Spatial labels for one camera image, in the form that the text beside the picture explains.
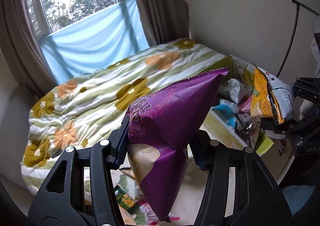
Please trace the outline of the floral striped duvet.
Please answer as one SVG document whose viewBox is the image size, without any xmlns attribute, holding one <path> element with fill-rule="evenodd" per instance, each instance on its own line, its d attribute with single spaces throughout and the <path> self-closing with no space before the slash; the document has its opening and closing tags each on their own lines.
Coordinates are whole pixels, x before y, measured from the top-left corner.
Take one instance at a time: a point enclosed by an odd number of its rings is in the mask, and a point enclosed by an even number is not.
<svg viewBox="0 0 320 226">
<path fill-rule="evenodd" d="M 183 38 L 53 88 L 29 112 L 28 143 L 21 162 L 27 189 L 38 192 L 67 146 L 84 149 L 108 138 L 131 102 L 207 71 L 222 58 L 223 54 Z"/>
</svg>

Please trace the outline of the right brown curtain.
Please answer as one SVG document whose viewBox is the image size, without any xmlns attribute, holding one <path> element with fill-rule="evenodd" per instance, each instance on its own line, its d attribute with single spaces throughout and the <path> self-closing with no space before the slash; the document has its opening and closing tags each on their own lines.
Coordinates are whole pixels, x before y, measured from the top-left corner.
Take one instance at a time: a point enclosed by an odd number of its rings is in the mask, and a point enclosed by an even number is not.
<svg viewBox="0 0 320 226">
<path fill-rule="evenodd" d="M 140 21 L 150 47 L 189 37 L 185 0 L 136 0 Z"/>
</svg>

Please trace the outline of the light blue window cloth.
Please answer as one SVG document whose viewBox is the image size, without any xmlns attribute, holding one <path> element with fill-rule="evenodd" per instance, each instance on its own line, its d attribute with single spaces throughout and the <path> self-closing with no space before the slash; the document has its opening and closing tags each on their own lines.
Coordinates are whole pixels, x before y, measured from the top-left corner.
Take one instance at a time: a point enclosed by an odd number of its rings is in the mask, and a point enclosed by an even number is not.
<svg viewBox="0 0 320 226">
<path fill-rule="evenodd" d="M 42 39 L 58 84 L 104 69 L 149 47 L 136 0 L 124 0 Z"/>
</svg>

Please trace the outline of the left brown curtain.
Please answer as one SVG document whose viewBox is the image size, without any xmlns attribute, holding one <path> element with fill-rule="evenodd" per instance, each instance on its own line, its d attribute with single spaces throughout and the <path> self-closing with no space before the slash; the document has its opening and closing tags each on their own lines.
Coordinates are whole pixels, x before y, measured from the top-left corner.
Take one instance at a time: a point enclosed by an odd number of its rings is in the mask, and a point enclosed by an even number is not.
<svg viewBox="0 0 320 226">
<path fill-rule="evenodd" d="M 57 86 L 36 39 L 27 0 L 1 0 L 1 51 L 19 85 L 40 97 Z"/>
</svg>

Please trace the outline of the dark green snack bag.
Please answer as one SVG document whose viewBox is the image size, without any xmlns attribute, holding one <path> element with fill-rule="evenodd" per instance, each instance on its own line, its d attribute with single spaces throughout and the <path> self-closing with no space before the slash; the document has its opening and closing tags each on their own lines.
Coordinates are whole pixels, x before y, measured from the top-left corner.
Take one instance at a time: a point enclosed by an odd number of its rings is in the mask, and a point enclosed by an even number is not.
<svg viewBox="0 0 320 226">
<path fill-rule="evenodd" d="M 114 193 L 118 204 L 129 214 L 135 214 L 139 210 L 137 201 L 132 199 L 120 186 L 114 187 Z"/>
</svg>

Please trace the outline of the blue white snack bag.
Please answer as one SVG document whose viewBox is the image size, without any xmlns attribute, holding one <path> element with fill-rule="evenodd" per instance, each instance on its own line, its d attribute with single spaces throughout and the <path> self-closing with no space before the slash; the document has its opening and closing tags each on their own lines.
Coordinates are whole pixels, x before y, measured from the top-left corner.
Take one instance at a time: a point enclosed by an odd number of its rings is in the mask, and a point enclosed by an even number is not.
<svg viewBox="0 0 320 226">
<path fill-rule="evenodd" d="M 220 99 L 219 104 L 212 106 L 211 110 L 218 115 L 227 126 L 233 130 L 237 128 L 237 118 L 235 115 L 239 111 L 239 108 L 235 103 Z"/>
</svg>

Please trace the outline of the white green snack bag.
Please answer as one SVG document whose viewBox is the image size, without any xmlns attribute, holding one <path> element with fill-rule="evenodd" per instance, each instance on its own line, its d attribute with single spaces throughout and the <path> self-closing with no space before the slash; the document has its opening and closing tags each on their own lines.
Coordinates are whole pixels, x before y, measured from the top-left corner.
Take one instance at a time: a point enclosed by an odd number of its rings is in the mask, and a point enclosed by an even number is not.
<svg viewBox="0 0 320 226">
<path fill-rule="evenodd" d="M 243 99 L 252 95 L 252 88 L 236 78 L 231 78 L 219 87 L 218 93 L 239 104 Z"/>
</svg>

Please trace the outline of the yellow green cardboard box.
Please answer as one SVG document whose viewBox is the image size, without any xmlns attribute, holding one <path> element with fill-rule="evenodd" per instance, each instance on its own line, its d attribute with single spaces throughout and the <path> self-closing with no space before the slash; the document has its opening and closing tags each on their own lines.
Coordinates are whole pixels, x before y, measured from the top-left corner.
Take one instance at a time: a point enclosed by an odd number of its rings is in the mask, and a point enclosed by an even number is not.
<svg viewBox="0 0 320 226">
<path fill-rule="evenodd" d="M 294 117 L 292 88 L 233 55 L 222 56 L 208 69 L 223 67 L 229 73 L 222 80 L 203 128 L 227 147 L 253 148 L 280 183 L 293 162 L 292 147 L 285 132 L 272 131 L 266 122 L 284 125 Z"/>
</svg>

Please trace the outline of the purple snack bag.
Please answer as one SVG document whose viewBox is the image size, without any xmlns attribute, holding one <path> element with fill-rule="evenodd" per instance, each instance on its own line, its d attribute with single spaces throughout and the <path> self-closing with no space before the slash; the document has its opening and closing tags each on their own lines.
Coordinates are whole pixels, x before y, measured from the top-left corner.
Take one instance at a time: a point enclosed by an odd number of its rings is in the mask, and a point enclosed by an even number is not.
<svg viewBox="0 0 320 226">
<path fill-rule="evenodd" d="M 203 124 L 228 72 L 228 68 L 219 68 L 173 82 L 129 106 L 129 163 L 160 221 L 170 220 L 188 166 L 187 145 Z"/>
</svg>

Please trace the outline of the black metal stand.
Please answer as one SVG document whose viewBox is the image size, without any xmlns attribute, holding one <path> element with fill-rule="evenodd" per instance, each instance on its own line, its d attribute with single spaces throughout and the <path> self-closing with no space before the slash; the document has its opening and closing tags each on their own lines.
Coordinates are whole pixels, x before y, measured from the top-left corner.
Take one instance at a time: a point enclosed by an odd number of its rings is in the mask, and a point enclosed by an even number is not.
<svg viewBox="0 0 320 226">
<path fill-rule="evenodd" d="M 291 2 L 296 5 L 295 21 L 294 21 L 294 24 L 293 24 L 292 33 L 291 33 L 290 41 L 289 41 L 285 56 L 283 58 L 283 61 L 282 61 L 281 65 L 280 65 L 279 69 L 278 69 L 276 77 L 280 76 L 280 74 L 281 74 L 281 72 L 282 72 L 282 70 L 284 68 L 284 65 L 285 65 L 285 63 L 287 61 L 287 58 L 289 57 L 289 54 L 290 54 L 290 51 L 291 51 L 291 48 L 292 48 L 292 45 L 293 45 L 293 41 L 294 41 L 294 38 L 295 38 L 296 30 L 297 30 L 300 8 L 306 9 L 307 11 L 309 11 L 309 12 L 313 13 L 314 15 L 316 15 L 317 17 L 319 16 L 319 13 L 317 11 L 315 11 L 312 8 L 306 6 L 305 4 L 303 4 L 303 3 L 301 3 L 301 2 L 299 2 L 297 0 L 291 0 Z"/>
</svg>

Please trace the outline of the brown curtain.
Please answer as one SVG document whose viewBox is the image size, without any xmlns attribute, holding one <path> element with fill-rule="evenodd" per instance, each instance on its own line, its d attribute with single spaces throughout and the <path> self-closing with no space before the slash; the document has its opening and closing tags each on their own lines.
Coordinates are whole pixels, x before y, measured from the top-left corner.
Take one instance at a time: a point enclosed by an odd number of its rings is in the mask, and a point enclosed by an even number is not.
<svg viewBox="0 0 320 226">
<path fill-rule="evenodd" d="M 1 0 L 1 51 L 19 85 L 40 97 L 57 86 L 36 39 L 27 0 Z"/>
<path fill-rule="evenodd" d="M 136 0 L 140 21 L 150 47 L 189 37 L 185 0 Z"/>
</svg>

